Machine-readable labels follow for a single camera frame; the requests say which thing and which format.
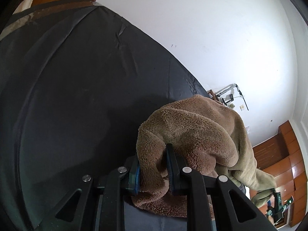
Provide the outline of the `brown fleece garment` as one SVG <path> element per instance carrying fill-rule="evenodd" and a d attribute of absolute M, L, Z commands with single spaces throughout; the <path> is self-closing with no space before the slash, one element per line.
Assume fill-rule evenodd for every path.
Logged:
<path fill-rule="evenodd" d="M 252 202 L 262 207 L 276 182 L 257 168 L 253 148 L 239 114 L 201 95 L 167 104 L 153 112 L 138 130 L 136 151 L 141 167 L 135 207 L 154 214 L 187 216 L 186 198 L 173 196 L 163 160 L 166 146 L 205 176 L 227 176 L 236 186 L 256 191 Z"/>

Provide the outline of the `wooden wardrobe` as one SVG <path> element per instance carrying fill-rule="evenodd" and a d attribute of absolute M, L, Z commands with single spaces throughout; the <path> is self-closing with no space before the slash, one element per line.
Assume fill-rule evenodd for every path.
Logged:
<path fill-rule="evenodd" d="M 278 134 L 255 146 L 253 151 L 257 168 L 273 175 L 282 203 L 294 198 L 276 228 L 296 226 L 306 215 L 307 175 L 303 154 L 291 123 L 286 121 L 280 125 Z"/>

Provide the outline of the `wooden desk with clutter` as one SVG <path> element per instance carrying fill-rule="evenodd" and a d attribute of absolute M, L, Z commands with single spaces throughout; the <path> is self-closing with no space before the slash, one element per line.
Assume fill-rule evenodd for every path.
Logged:
<path fill-rule="evenodd" d="M 217 96 L 213 90 L 208 90 L 207 91 L 209 98 L 211 98 L 212 100 L 224 105 L 224 106 L 228 106 L 228 103 L 221 97 Z"/>

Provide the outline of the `dark grey bed cover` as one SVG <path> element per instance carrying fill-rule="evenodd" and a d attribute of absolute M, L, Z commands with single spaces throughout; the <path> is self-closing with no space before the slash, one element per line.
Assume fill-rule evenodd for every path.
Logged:
<path fill-rule="evenodd" d="M 34 230 L 85 175 L 136 152 L 160 107 L 207 92 L 161 44 L 92 0 L 13 14 L 1 33 L 1 230 Z"/>

